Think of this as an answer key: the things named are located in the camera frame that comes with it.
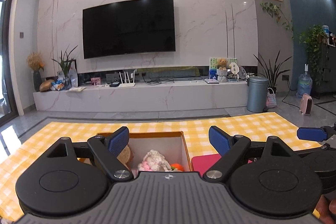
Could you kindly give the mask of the person's hand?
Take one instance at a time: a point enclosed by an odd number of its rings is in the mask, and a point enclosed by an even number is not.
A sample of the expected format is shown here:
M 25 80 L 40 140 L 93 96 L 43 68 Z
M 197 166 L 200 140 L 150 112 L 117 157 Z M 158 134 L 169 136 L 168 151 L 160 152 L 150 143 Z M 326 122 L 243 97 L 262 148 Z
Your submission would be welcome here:
M 324 224 L 335 224 L 336 200 L 329 201 L 321 196 L 315 210 L 319 213 L 318 219 Z

